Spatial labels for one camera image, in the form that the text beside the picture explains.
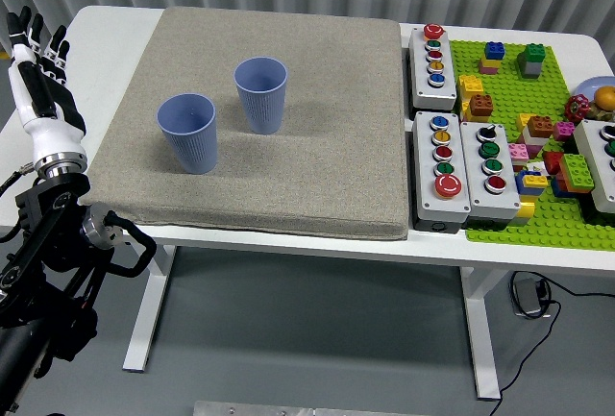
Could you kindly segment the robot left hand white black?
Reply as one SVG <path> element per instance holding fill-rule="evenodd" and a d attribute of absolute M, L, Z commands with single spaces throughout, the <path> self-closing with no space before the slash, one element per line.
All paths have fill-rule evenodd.
<path fill-rule="evenodd" d="M 70 43 L 60 26 L 46 46 L 41 45 L 41 14 L 25 6 L 7 14 L 12 46 L 9 79 L 24 131 L 33 141 L 33 165 L 42 178 L 83 173 L 87 156 L 82 140 L 86 123 L 66 87 Z"/>

